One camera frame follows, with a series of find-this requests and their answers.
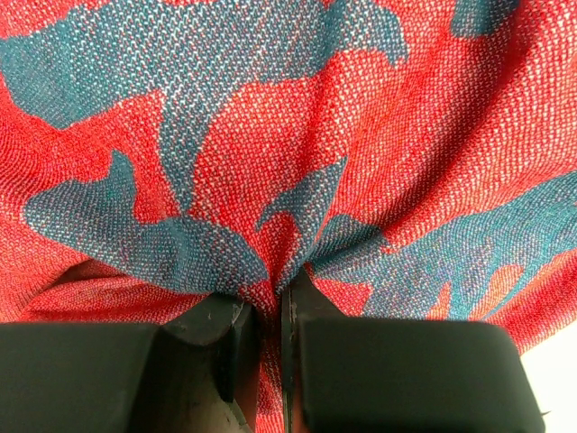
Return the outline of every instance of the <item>patterned fabric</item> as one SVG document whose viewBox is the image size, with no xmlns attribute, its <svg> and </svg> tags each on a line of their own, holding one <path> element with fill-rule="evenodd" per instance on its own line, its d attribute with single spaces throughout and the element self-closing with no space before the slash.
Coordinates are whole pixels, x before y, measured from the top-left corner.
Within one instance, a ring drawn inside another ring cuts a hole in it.
<svg viewBox="0 0 577 433">
<path fill-rule="evenodd" d="M 0 320 L 577 318 L 577 4 L 0 0 Z"/>
</svg>

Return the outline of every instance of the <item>cloth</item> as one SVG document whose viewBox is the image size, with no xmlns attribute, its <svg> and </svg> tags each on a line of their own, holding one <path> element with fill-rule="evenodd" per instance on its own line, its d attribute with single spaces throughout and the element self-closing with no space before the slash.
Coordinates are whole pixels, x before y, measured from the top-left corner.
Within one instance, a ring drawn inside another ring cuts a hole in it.
<svg viewBox="0 0 577 433">
<path fill-rule="evenodd" d="M 0 320 L 577 318 L 577 4 L 0 0 Z"/>
</svg>

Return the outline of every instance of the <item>woven textile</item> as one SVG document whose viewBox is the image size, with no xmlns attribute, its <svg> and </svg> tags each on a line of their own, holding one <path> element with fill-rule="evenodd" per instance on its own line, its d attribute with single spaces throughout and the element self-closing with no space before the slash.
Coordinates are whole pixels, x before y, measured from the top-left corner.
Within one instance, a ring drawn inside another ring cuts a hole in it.
<svg viewBox="0 0 577 433">
<path fill-rule="evenodd" d="M 577 318 L 577 3 L 0 0 L 0 321 Z"/>
</svg>

